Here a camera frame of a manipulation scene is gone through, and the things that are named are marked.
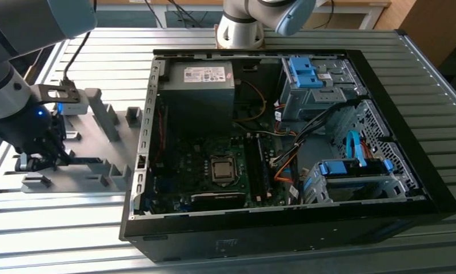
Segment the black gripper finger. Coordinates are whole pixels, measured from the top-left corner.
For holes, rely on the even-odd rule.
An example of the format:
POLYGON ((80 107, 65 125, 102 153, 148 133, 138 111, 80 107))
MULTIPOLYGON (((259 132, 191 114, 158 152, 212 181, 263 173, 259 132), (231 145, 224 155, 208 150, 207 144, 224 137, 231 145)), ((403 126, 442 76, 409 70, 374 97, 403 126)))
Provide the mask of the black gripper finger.
POLYGON ((45 134, 42 145, 45 147, 42 156, 47 160, 51 160, 54 164, 60 164, 61 166, 73 164, 73 158, 65 149, 64 135, 45 134))
POLYGON ((42 157, 34 157, 22 153, 15 164, 17 172, 38 172, 46 169, 58 170, 60 156, 50 154, 42 157))

